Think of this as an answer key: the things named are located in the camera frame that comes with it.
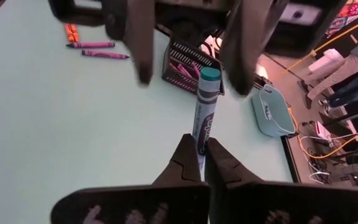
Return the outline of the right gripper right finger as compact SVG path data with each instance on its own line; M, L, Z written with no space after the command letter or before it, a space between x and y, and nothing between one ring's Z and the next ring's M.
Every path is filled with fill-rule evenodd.
M211 224L358 224L358 188L262 180L215 138L205 179Z

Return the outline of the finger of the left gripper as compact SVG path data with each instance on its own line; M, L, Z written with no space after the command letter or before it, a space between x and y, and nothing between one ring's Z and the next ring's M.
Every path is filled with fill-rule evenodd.
M148 85L153 75L154 0L127 0L124 43L131 53L139 82Z
M236 0L224 32L219 59L239 95L254 85L258 58L280 18L280 0Z

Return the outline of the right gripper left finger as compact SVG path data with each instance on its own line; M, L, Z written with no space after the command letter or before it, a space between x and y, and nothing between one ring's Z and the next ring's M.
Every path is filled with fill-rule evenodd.
M77 190L53 206L50 223L208 224L209 192L194 139L184 134L152 184Z

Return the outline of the teal crayon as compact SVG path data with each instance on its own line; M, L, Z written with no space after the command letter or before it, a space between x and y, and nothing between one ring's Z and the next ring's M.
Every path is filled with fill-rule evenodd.
M216 103L220 93L222 75L216 68L204 67L200 71L195 117L192 136L195 140L195 149L198 158L198 167L201 180L204 181L204 161L206 144L213 125Z

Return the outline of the black plastic basket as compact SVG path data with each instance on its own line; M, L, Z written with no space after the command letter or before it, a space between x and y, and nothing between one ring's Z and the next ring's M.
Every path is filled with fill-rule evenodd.
M191 78L170 68L170 63L188 72ZM162 79L164 81L195 95L198 88L200 71L204 67L221 70L220 62L214 57L182 40L170 39L165 49L162 67Z

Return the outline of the orange crayon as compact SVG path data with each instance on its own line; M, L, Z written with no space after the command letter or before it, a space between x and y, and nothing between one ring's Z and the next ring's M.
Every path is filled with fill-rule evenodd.
M77 31L76 25L70 24L70 30L73 34L74 41L75 42L79 41L79 36L78 36L78 31Z
M65 32L66 32L66 35L67 35L67 40L69 42L73 42L75 40L74 36L73 36L73 33L70 29L70 25L69 24L65 24Z

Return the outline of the teal plastic basket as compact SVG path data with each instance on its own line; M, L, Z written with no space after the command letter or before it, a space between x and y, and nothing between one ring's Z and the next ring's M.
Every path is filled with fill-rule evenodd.
M282 137L296 131L283 95L265 84L252 97L252 106L260 131L270 137Z

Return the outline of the white power adapter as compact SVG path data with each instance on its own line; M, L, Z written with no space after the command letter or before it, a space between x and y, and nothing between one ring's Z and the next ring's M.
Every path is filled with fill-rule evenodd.
M332 140L331 133L319 121L315 122L314 126L317 137L326 141Z

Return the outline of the colourful patterned quilt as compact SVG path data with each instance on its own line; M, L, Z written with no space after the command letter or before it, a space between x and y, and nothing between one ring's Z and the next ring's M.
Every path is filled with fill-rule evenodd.
M358 18L358 0L347 0L340 13L332 21L326 35L330 37L352 21Z

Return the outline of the teal table mat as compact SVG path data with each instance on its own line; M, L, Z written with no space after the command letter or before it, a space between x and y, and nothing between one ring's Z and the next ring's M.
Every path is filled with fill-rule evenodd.
M0 7L0 224L49 224L78 189L151 184L192 130L195 96L161 78L167 36L145 88L130 60L66 42L47 0Z

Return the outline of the black table frame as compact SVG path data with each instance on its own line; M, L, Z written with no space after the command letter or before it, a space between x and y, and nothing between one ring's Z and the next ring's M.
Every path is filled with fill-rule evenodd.
M300 175L299 175L296 163L295 163L295 158L294 158L292 150L291 150L290 142L286 136L282 136L280 139L282 142L285 157L287 159L287 163L288 163L288 167L290 170L292 180L294 183L301 183Z

